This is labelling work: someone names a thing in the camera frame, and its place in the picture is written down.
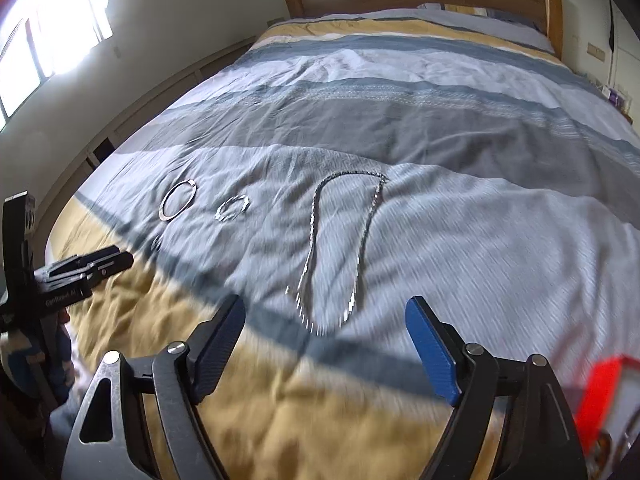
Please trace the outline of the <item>red jewelry box tray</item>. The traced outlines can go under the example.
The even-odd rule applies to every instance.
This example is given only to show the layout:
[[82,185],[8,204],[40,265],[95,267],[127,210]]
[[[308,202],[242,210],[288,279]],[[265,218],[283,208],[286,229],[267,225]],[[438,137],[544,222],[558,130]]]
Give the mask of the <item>red jewelry box tray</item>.
[[575,422],[590,479],[637,479],[639,361],[613,356],[597,363]]

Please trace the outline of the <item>large silver bangle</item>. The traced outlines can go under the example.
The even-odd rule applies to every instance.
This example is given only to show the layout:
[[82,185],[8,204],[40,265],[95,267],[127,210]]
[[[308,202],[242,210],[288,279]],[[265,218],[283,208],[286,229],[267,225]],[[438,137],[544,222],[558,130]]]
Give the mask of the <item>large silver bangle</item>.
[[163,196],[158,206],[161,222],[171,222],[187,211],[198,194],[198,184],[193,179],[175,183]]

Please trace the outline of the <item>striped bed duvet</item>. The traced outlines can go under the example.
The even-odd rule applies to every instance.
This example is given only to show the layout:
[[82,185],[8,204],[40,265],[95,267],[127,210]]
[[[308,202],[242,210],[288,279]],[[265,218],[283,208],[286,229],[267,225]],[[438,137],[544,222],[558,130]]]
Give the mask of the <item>striped bed duvet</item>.
[[[193,179],[191,207],[158,206]],[[122,144],[52,259],[134,265],[73,307],[77,364],[148,356],[230,295],[245,328],[201,418],[235,479],[414,479],[450,409],[406,331],[421,296],[570,400],[639,352],[639,139],[552,53],[419,10],[268,29]]]

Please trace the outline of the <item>bright window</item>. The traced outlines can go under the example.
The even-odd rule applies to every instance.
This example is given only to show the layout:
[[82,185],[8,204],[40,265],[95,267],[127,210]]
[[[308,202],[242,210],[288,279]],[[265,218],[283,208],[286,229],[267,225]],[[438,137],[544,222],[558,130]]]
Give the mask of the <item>bright window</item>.
[[113,36],[110,0],[10,0],[1,12],[1,123]]

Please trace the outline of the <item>white wardrobe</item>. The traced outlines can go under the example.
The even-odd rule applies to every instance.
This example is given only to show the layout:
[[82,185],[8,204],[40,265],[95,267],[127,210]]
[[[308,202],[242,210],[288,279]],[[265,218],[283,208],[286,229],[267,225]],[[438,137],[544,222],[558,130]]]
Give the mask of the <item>white wardrobe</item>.
[[639,39],[623,16],[612,4],[615,30],[615,52],[613,54],[612,85],[626,96],[627,115],[639,131],[640,54]]

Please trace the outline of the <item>grey pillow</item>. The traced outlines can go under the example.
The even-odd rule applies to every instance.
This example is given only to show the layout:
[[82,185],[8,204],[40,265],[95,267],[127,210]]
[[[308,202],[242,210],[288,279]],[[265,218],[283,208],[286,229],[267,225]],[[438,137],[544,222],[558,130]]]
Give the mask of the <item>grey pillow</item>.
[[479,6],[422,3],[418,10],[438,24],[481,32],[488,36],[555,54],[551,41],[529,18]]

